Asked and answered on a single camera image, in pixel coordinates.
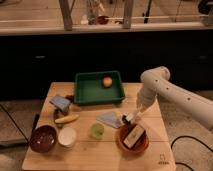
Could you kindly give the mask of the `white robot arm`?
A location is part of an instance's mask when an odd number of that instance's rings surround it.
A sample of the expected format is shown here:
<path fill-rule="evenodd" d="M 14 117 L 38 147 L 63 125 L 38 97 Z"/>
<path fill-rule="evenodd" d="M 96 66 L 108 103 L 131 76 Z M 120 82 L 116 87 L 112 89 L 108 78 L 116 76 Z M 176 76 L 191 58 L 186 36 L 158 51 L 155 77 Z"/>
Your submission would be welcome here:
<path fill-rule="evenodd" d="M 144 71 L 140 80 L 142 87 L 137 94 L 137 106 L 141 111 L 149 108 L 157 95 L 176 104 L 184 112 L 213 133 L 213 101 L 178 87 L 169 82 L 170 71 L 161 66 Z"/>

